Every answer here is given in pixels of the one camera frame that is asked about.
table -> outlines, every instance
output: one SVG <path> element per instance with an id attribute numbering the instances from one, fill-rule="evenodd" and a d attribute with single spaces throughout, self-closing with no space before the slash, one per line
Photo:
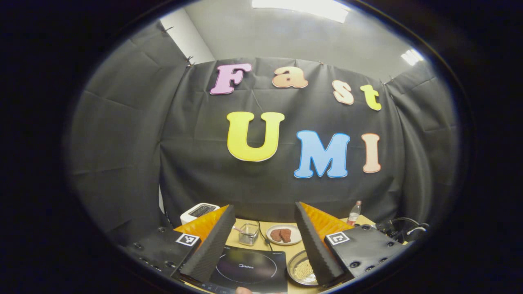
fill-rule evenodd
<path id="1" fill-rule="evenodd" d="M 236 223 L 234 225 L 237 228 L 240 228 L 246 222 L 256 223 L 255 220 L 236 219 Z M 359 223 L 359 224 L 369 224 L 369 225 L 375 224 L 373 221 L 369 220 L 368 218 L 366 218 L 366 217 L 364 217 L 362 215 L 360 215 L 358 217 L 358 220 L 356 221 L 356 223 Z M 265 221 L 261 221 L 260 222 L 260 232 L 263 233 L 263 235 L 265 236 L 265 234 L 267 233 L 267 230 L 271 226 L 273 226 L 275 224 L 282 224 L 282 223 L 280 223 L 280 222 L 265 222 Z M 256 243 L 254 243 L 253 246 L 247 246 L 247 245 L 241 244 L 240 242 L 238 242 L 238 231 L 236 231 L 236 230 L 231 230 L 231 233 L 229 234 L 229 237 L 227 238 L 227 242 L 225 244 L 228 245 L 228 246 L 234 246 L 234 247 L 238 247 L 238 248 L 247 248 L 247 249 L 254 249 L 254 250 L 267 250 L 267 251 L 270 251 L 269 245 L 267 245 L 264 242 L 264 239 L 263 239 L 262 236 L 258 237 L 258 239 L 256 240 Z M 305 246 L 303 245 L 303 242 L 300 242 L 300 243 L 294 244 L 294 245 L 287 245 L 287 246 L 285 246 L 285 245 L 278 245 L 278 244 L 275 244 L 275 243 L 271 243 L 271 245 L 272 245 L 272 249 L 274 251 L 284 251 L 285 252 L 287 263 L 289 263 L 291 258 L 293 258 L 300 251 L 305 250 Z M 186 284 L 191 286 L 191 287 L 197 288 L 194 285 L 191 285 L 191 284 L 188 284 L 188 283 L 186 283 Z M 201 289 L 201 288 L 197 288 L 197 289 L 205 291 L 207 293 L 212 293 L 212 292 L 206 291 L 206 290 Z M 291 281 L 287 281 L 287 291 L 288 291 L 288 294 L 316 294 L 316 293 L 320 293 L 322 291 L 325 291 L 325 288 L 322 288 L 320 286 L 318 286 L 318 287 L 307 287 L 307 286 L 300 287 L 300 286 L 295 285 Z"/>

plastic bottle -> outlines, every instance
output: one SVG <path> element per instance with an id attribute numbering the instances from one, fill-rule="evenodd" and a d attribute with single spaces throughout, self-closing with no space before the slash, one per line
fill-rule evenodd
<path id="1" fill-rule="evenodd" d="M 358 201 L 356 201 L 356 205 L 354 205 L 353 209 L 349 213 L 349 218 L 347 219 L 347 223 L 354 226 L 360 213 L 361 213 L 361 200 L 358 200 Z"/>

ceiling light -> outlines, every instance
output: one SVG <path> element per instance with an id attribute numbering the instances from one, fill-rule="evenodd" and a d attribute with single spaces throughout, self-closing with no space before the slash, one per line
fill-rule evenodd
<path id="1" fill-rule="evenodd" d="M 280 8 L 296 10 L 325 17 L 339 23 L 345 22 L 347 6 L 334 0 L 253 0 L 253 8 Z"/>
<path id="2" fill-rule="evenodd" d="M 407 52 L 401 54 L 401 57 L 408 62 L 410 65 L 416 64 L 418 61 L 422 61 L 423 57 L 416 50 L 410 49 Z"/>

black induction cooktop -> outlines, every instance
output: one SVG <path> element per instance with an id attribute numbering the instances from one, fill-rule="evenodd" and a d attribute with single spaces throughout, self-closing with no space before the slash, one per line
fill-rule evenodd
<path id="1" fill-rule="evenodd" d="M 287 293 L 285 252 L 261 251 L 226 246 L 216 269 L 201 288 L 232 294 L 237 287 L 253 293 Z"/>

ceiling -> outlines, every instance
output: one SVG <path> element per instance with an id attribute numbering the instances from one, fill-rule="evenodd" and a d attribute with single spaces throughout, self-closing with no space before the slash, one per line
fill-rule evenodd
<path id="1" fill-rule="evenodd" d="M 322 61 L 389 81 L 410 65 L 411 46 L 350 9 L 345 23 L 291 10 L 253 9 L 251 0 L 201 0 L 185 7 L 216 59 L 281 57 Z"/>

